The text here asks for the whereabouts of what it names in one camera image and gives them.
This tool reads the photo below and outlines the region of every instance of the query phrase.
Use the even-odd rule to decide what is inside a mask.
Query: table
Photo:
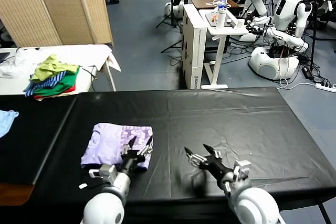
[[[214,9],[213,5],[206,5],[206,3],[212,2],[213,0],[190,0],[197,10],[201,9]],[[231,5],[231,8],[241,8],[244,5],[237,5],[233,0],[227,0],[227,3]]]
[[[219,43],[217,48],[217,54],[216,54],[216,60],[214,64],[214,71],[211,70],[209,63],[204,63],[204,68],[206,71],[206,74],[208,75],[210,85],[202,85],[202,89],[224,89],[228,88],[226,84],[217,84],[219,69],[222,64],[222,58],[223,58],[223,51],[225,48],[225,42],[227,40],[227,36],[230,35],[243,35],[248,34],[248,30],[243,26],[242,28],[232,28],[232,27],[224,27],[222,30],[217,30],[216,27],[212,27],[209,21],[206,18],[207,13],[212,13],[213,10],[199,10],[198,11],[203,18],[204,22],[206,23],[207,29],[209,33],[212,36],[219,37]],[[230,16],[232,20],[235,20],[237,22],[237,19],[228,11],[227,15]]]
[[[30,214],[81,218],[100,191],[100,181],[79,165],[100,122],[153,127],[151,164],[131,185],[125,223],[227,218],[226,200],[212,177],[203,175],[205,193],[191,188],[198,170],[187,162],[184,147],[206,155],[203,143],[221,150],[226,166],[251,161],[253,185],[270,192],[281,210],[336,195],[336,171],[274,87],[82,93],[26,204]],[[82,183],[88,188],[80,190]]]
[[[1,48],[0,52],[9,52],[8,61],[13,62],[17,48]],[[111,89],[116,91],[116,86],[109,67],[113,67],[121,71],[117,60],[112,54],[111,49],[106,45],[73,45],[73,46],[55,46],[55,47],[40,47],[36,55],[32,53],[32,57],[38,56],[38,53],[45,59],[51,54],[56,54],[64,63],[81,65],[77,78],[76,90],[79,93],[88,92],[92,84],[92,75],[95,76],[104,65],[104,71],[111,84]],[[23,90],[29,84],[29,73],[18,78],[0,78],[0,95],[1,94],[24,94]]]
[[[0,110],[19,112],[0,138],[0,206],[28,200],[75,99],[37,102],[23,95],[0,95]]]

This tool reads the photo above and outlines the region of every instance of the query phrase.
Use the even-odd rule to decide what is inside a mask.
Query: power strip
[[[320,83],[316,83],[315,88],[336,93],[336,85],[333,85],[332,88],[329,88],[329,87],[322,86]]]

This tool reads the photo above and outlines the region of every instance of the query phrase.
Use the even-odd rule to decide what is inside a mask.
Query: striped shirt
[[[42,81],[42,82],[38,82],[38,83],[30,81],[30,84],[24,90],[26,92],[25,97],[29,97],[29,96],[33,95],[34,90],[36,90],[36,89],[41,89],[41,88],[45,88],[45,87],[50,87],[50,88],[55,87],[56,84],[59,83],[60,80],[62,80],[64,78],[66,73],[67,73],[66,71],[62,71],[62,72],[58,73],[57,75],[55,75],[54,77],[48,78],[47,80]]]

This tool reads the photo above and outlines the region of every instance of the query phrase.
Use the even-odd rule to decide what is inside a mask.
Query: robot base
[[[270,80],[289,79],[298,67],[296,57],[270,58],[269,47],[258,47],[253,50],[248,62],[252,70],[261,77]]]
[[[171,11],[171,3],[168,2],[164,6],[164,15],[169,16],[170,11]],[[177,19],[183,18],[183,5],[184,2],[180,2],[179,5],[174,5],[173,6],[173,13]]]

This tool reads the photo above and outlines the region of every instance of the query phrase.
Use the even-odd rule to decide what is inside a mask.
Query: red cloth
[[[75,89],[76,89],[76,84],[74,84],[71,88],[67,89],[63,93],[69,93],[69,92],[75,91]],[[48,98],[48,97],[42,97],[40,95],[35,95],[34,96],[34,99],[39,99],[39,98]]]

